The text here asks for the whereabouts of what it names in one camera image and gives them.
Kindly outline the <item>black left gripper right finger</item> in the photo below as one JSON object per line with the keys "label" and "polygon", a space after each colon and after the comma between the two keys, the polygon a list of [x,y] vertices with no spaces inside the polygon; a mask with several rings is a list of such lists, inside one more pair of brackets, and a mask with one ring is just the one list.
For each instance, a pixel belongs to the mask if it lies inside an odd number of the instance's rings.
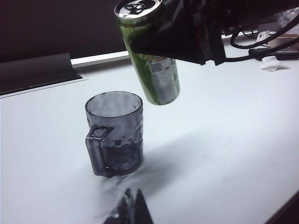
{"label": "black left gripper right finger", "polygon": [[134,203],[134,210],[135,210],[135,216],[134,216],[135,224],[154,223],[141,189],[137,190],[135,203]]}

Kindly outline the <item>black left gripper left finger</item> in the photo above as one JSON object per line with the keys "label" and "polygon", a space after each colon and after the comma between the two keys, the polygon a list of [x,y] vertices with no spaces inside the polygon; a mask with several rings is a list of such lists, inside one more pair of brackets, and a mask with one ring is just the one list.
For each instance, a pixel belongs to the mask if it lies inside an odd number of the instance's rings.
{"label": "black left gripper left finger", "polygon": [[135,203],[128,188],[123,193],[116,207],[110,212],[104,224],[134,224],[135,223]]}

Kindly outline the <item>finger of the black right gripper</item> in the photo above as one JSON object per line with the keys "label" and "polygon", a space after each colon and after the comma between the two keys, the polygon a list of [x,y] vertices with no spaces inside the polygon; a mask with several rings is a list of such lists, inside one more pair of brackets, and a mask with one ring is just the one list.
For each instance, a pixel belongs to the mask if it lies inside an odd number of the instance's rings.
{"label": "finger of the black right gripper", "polygon": [[206,28],[192,0],[172,0],[170,18],[130,44],[135,53],[166,56],[204,65],[207,61]]}

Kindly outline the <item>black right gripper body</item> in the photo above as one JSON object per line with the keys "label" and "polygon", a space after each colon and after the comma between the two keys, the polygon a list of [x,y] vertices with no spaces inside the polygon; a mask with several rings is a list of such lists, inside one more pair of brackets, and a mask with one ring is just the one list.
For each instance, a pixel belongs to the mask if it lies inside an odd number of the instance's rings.
{"label": "black right gripper body", "polygon": [[225,62],[226,54],[220,29],[216,25],[207,0],[195,0],[192,3],[192,24],[199,64],[212,60],[215,65]]}

